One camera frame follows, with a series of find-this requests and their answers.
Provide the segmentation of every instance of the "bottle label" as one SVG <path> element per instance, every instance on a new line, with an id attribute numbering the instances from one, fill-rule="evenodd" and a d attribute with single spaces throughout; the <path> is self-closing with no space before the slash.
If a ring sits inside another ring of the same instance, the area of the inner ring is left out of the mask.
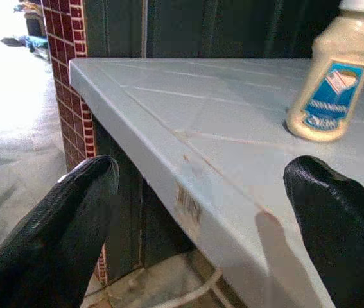
<path id="1" fill-rule="evenodd" d="M 345 119 L 363 76 L 364 67 L 333 62 L 303 111 L 304 124 L 316 130 L 335 130 Z"/>

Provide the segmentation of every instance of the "red brick column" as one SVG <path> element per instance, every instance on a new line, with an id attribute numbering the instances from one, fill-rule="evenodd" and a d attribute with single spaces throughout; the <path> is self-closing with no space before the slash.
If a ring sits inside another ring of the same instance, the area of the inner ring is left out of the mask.
<path id="1" fill-rule="evenodd" d="M 96 154 L 92 113 L 69 84 L 69 60 L 87 56 L 83 0 L 42 0 L 67 169 Z M 95 274 L 106 284 L 106 253 L 102 248 Z"/>

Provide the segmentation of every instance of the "mayonnaise bottle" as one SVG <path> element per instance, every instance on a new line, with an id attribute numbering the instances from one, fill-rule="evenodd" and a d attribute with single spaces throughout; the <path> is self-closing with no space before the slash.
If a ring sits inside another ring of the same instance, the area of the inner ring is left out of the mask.
<path id="1" fill-rule="evenodd" d="M 344 135 L 364 86 L 364 0 L 343 0 L 340 10 L 313 43 L 310 73 L 286 121 L 317 142 Z"/>

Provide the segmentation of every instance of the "white countertop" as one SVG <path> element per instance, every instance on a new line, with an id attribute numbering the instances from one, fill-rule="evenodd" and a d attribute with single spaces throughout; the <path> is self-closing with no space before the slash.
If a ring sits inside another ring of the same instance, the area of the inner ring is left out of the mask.
<path id="1" fill-rule="evenodd" d="M 282 124 L 308 69 L 305 59 L 70 62 L 72 86 L 249 307 L 334 307 L 282 176 L 307 154 L 364 185 L 364 91 L 343 139 L 296 138 Z M 178 187 L 198 209 L 177 205 Z"/>

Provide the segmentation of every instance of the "blue label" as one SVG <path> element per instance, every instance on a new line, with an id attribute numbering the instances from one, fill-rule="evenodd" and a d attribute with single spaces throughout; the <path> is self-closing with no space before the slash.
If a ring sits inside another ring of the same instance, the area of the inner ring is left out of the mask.
<path id="1" fill-rule="evenodd" d="M 335 130 L 347 117 L 364 67 L 333 62 L 303 111 L 304 123 L 317 130 Z"/>

